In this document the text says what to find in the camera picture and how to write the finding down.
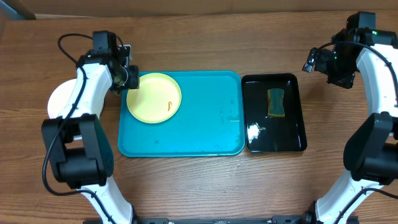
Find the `yellow-green round plate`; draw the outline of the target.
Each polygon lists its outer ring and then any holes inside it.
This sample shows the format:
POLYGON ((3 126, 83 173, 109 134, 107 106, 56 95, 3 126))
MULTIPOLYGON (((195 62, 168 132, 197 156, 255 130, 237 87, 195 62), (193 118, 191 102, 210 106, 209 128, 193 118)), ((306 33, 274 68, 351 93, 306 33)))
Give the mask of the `yellow-green round plate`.
POLYGON ((179 109, 182 91, 164 73, 148 73, 139 78, 139 88, 127 92, 129 112, 143 123, 155 124, 170 119, 179 109))

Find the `green and yellow sponge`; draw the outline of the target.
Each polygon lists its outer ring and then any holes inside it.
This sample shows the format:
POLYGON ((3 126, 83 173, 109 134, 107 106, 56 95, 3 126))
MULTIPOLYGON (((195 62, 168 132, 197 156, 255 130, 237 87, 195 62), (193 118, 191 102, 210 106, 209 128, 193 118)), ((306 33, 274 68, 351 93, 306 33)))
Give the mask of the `green and yellow sponge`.
POLYGON ((271 88, 267 91, 267 115, 270 117, 284 118, 284 90, 271 88))

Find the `pinkish white round plate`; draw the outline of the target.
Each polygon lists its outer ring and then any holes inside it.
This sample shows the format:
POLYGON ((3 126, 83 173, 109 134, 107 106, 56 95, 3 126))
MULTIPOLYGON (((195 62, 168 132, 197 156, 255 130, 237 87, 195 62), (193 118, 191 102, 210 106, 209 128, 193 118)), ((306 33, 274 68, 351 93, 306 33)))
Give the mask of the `pinkish white round plate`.
MULTIPOLYGON (((47 103, 47 114, 50 119, 55 119, 63 111, 69 102, 72 95, 72 91, 76 85, 76 79, 72 79, 62 83, 58 86, 51 94, 49 101, 47 103)), ((78 106, 74 111, 77 114, 79 109, 83 108, 83 105, 89 109, 89 114, 97 114, 98 116, 103 111, 104 102, 94 102, 94 100, 89 100, 87 96, 82 96, 78 102, 78 106)))

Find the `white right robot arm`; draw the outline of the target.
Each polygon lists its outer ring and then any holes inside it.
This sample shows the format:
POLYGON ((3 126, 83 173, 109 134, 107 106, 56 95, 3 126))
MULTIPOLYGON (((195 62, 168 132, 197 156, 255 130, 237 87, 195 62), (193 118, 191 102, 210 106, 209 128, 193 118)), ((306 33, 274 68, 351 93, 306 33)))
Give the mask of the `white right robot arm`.
POLYGON ((344 170, 332 188, 313 202, 301 223, 357 223, 352 213, 373 192, 397 179, 397 36, 370 26, 346 27, 327 44, 313 48, 303 70, 324 73, 328 82, 353 86, 355 72, 363 78, 368 118, 349 138, 344 170))

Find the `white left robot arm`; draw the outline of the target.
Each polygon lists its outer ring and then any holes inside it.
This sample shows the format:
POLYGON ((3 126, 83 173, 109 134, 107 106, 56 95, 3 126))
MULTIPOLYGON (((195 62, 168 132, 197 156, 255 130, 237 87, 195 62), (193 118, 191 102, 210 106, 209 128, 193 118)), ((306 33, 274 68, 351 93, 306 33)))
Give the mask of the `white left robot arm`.
POLYGON ((52 195, 63 195, 48 182, 51 168, 56 181, 69 186, 64 194, 85 196, 102 223, 134 222, 134 208, 114 180, 113 151, 100 122, 108 91, 138 87, 138 67, 130 65, 130 59, 130 45, 95 47, 82 55, 76 61, 76 82, 68 101, 41 127, 44 187, 52 195))

